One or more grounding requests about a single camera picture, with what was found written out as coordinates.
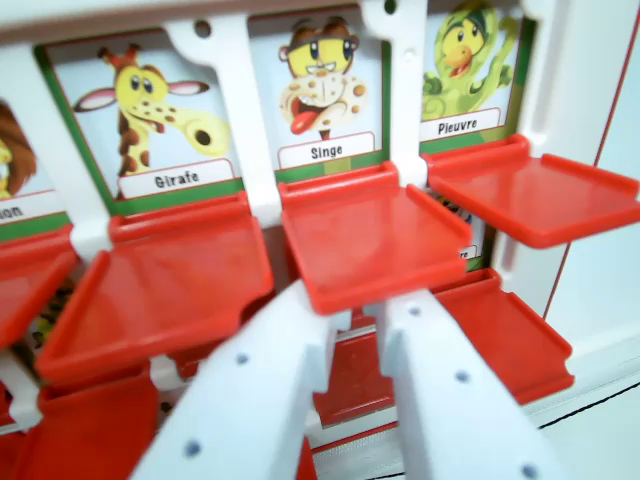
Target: monkey's eyes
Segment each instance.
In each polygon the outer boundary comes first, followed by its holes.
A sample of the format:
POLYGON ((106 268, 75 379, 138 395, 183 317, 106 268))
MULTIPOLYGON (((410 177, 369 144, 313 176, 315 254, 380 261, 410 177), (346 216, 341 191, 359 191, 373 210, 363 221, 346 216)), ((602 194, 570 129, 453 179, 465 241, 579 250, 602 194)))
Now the monkey's eyes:
POLYGON ((349 40, 345 40, 342 50, 344 51, 344 58, 349 60, 353 55, 353 44, 349 40))
POLYGON ((314 60, 318 59, 318 42, 311 42, 311 45, 309 45, 309 48, 311 49, 311 58, 313 58, 314 60))
POLYGON ((144 89, 147 91, 147 93, 153 92, 153 84, 151 83, 151 80, 145 78, 142 83, 144 84, 144 89))

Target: cartoon giraffe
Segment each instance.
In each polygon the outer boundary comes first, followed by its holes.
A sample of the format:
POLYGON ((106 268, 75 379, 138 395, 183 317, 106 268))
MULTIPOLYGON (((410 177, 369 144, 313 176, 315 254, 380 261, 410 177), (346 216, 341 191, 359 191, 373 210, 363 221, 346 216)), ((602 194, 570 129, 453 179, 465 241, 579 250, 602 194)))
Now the cartoon giraffe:
POLYGON ((84 95, 73 107, 90 112, 118 102, 118 152, 122 158, 119 176, 144 173, 149 168, 149 134, 164 133, 165 125, 182 132, 191 146, 203 155, 219 157, 229 150, 229 125, 209 112, 178 108, 165 102, 169 93, 195 95, 209 89, 197 81, 169 83, 153 65, 138 65, 140 47, 129 45, 121 56, 107 48, 98 57, 115 70, 113 88, 101 88, 84 95))
POLYGON ((308 23, 297 22, 290 44, 280 47, 280 60, 293 76, 280 95, 280 110, 292 133, 318 130, 327 140, 332 127, 351 123, 367 101, 364 82, 348 75, 360 40, 340 17, 323 28, 308 23))
POLYGON ((36 157, 18 122, 0 104, 0 199, 14 196, 36 173, 36 157))

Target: name label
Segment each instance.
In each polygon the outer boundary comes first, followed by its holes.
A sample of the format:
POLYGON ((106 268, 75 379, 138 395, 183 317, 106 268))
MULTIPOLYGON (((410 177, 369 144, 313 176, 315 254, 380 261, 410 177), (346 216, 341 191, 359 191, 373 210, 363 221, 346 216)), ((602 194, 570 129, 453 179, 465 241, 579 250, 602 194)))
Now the name label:
POLYGON ((118 188, 125 198, 136 198, 155 193, 171 192, 197 187, 233 178, 231 163, 226 158, 153 170, 118 179, 118 188))
POLYGON ((0 224, 18 222, 63 212, 62 200, 54 190, 0 201, 0 224))
POLYGON ((420 124, 420 140, 453 137, 500 126, 500 109, 489 108, 455 117, 438 118, 420 124))
POLYGON ((301 143, 278 150, 280 168, 299 167, 311 163, 325 162, 336 158, 351 157, 375 150, 372 132, 356 133, 344 137, 301 143))

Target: red plastic flap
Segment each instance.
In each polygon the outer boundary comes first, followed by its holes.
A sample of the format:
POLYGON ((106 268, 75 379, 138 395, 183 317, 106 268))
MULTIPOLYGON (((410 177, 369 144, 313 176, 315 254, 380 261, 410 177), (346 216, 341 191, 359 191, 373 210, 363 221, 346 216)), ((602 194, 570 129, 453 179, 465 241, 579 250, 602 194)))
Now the red plastic flap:
POLYGON ((640 221, 637 181, 553 155, 531 158, 521 135, 424 158, 435 191, 534 248, 640 221))
POLYGON ((260 225, 246 197, 234 198, 223 214, 220 202, 203 202, 140 216, 142 224, 115 220, 116 246, 76 287, 40 373, 82 380, 232 335, 242 310, 273 288, 260 225))
POLYGON ((65 227, 2 244, 0 348, 22 338, 76 265, 70 231, 71 227, 65 227))
POLYGON ((393 406, 393 383, 380 374, 375 333, 336 343, 329 390, 313 398, 324 426, 393 406))
POLYGON ((10 433, 0 435, 0 478, 14 479, 18 466, 18 457, 25 444, 26 436, 23 433, 10 433))
POLYGON ((436 294, 474 347, 521 404, 570 387, 565 361, 571 346, 513 293, 500 289, 491 269, 436 294))
POLYGON ((314 309, 368 305, 462 277, 471 229, 390 162, 280 185, 282 224, 314 309))
POLYGON ((153 439, 157 407, 148 374, 42 398, 44 419, 27 435, 16 478, 128 478, 153 439))

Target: octopus illustration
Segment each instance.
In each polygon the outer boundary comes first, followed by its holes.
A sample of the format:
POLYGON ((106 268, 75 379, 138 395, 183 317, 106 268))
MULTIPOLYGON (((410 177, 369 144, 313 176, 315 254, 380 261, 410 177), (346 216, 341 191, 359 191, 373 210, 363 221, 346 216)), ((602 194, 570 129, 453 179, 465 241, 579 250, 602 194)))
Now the octopus illustration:
POLYGON ((422 121, 473 112, 513 79, 513 67, 505 60, 517 39, 518 24, 511 17, 498 21, 496 9, 472 0, 457 7, 438 31, 435 63, 438 74, 426 73, 422 121), (488 75, 475 77, 489 59, 500 31, 506 38, 491 60, 488 75))

